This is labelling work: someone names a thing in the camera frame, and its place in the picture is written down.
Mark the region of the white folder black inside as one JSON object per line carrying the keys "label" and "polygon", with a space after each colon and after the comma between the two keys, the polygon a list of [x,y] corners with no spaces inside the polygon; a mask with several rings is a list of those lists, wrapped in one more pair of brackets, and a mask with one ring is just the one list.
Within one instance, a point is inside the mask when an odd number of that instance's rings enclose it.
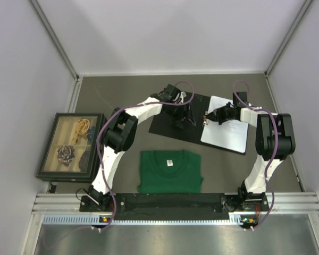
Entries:
{"label": "white folder black inside", "polygon": [[233,120],[219,124],[204,119],[205,114],[230,102],[231,99],[218,96],[195,94],[189,105],[156,115],[149,133],[245,155],[247,123]]}

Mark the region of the white printed paper stack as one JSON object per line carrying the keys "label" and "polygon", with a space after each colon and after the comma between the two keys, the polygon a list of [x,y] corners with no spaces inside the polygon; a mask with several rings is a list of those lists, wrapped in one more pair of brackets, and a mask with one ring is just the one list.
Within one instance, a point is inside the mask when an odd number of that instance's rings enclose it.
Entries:
{"label": "white printed paper stack", "polygon": [[237,120],[227,121],[221,125],[209,122],[203,126],[200,141],[218,148],[240,154],[246,153],[248,124]]}

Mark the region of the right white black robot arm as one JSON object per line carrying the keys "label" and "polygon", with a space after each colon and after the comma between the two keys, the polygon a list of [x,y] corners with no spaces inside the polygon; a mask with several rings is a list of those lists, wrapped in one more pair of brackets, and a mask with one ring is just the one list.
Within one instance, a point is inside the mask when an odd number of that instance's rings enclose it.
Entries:
{"label": "right white black robot arm", "polygon": [[237,204],[243,210],[264,202],[273,173],[296,148],[291,115],[253,106],[247,102],[246,92],[235,92],[232,99],[211,97],[201,141],[244,154],[249,126],[256,129],[257,157],[250,174],[238,188]]}

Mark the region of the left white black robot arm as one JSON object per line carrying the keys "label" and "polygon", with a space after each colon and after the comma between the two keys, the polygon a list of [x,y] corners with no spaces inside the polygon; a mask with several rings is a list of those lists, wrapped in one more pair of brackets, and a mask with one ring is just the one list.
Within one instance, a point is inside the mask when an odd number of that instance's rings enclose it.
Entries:
{"label": "left white black robot arm", "polygon": [[145,120],[168,112],[170,115],[178,110],[188,109],[195,96],[191,87],[191,96],[185,99],[184,92],[177,85],[167,85],[159,93],[154,93],[136,105],[117,108],[99,131],[96,150],[99,168],[88,190],[87,196],[97,210],[109,207],[115,172],[124,153],[132,146],[139,124]]}

